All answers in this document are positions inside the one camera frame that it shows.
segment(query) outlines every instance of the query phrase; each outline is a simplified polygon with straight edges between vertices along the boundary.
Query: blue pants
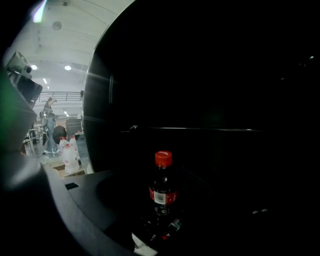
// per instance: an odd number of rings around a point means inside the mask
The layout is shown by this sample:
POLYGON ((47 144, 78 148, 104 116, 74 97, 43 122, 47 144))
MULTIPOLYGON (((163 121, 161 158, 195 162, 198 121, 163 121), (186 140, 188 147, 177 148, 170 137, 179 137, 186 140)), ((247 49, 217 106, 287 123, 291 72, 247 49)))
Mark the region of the blue pants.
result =
POLYGON ((48 117, 47 127, 48 127, 48 142, 46 144, 46 151, 52 152, 57 151, 57 144, 54 141, 54 129, 55 129, 56 120, 53 117, 48 117))

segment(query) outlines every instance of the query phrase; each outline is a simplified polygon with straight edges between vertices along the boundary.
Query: standing person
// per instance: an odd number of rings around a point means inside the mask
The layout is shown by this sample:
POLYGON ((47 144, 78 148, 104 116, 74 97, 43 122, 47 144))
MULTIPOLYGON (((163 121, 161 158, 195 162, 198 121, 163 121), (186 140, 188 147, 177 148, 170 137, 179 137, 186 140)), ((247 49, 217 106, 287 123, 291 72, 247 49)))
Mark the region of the standing person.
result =
POLYGON ((44 151, 44 154, 50 154, 50 153, 58 153, 60 152, 60 149, 57 150, 57 144, 54 141, 54 129, 56 124, 55 114, 51 108, 51 105, 53 103, 57 102, 56 98, 51 96, 47 100, 47 102, 44 105, 43 111, 46 115, 46 126, 48 128, 48 142, 46 144, 46 149, 44 151))

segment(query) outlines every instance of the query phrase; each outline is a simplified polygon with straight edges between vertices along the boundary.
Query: ceiling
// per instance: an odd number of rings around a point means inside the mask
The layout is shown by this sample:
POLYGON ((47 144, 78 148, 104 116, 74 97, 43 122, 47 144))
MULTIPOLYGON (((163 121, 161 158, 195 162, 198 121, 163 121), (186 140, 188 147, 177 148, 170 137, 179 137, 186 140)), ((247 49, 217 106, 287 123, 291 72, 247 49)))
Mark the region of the ceiling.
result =
MULTIPOLYGON (((29 20, 3 56, 6 65, 15 51, 25 56, 32 80, 43 92, 80 92, 85 90, 86 75, 93 51, 113 20, 133 0, 48 0, 42 21, 29 20)), ((39 115, 43 102, 33 110, 39 115)), ((55 114, 65 117, 81 113, 82 102, 57 102, 55 114)))

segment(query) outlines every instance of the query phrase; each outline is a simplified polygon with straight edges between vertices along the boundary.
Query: green light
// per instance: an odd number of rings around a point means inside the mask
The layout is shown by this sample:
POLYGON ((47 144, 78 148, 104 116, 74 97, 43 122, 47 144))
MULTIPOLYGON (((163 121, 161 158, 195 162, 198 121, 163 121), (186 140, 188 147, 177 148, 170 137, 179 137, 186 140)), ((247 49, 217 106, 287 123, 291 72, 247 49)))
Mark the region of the green light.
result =
POLYGON ((42 15, 44 13, 44 9, 45 9, 46 3, 47 3, 47 0, 44 0, 43 3, 40 5, 39 9, 33 15, 33 22, 34 23, 40 23, 41 22, 42 15))

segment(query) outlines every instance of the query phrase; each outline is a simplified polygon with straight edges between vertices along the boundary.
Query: metal railing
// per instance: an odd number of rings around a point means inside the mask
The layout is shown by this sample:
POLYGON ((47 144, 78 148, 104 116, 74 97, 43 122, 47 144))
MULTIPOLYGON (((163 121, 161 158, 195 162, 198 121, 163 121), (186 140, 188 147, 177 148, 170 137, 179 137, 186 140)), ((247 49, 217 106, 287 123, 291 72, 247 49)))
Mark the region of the metal railing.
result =
POLYGON ((81 95, 80 92, 74 91, 48 91, 41 92, 39 98, 36 100, 37 103, 46 103, 49 97, 54 96, 57 102, 80 102, 81 95))

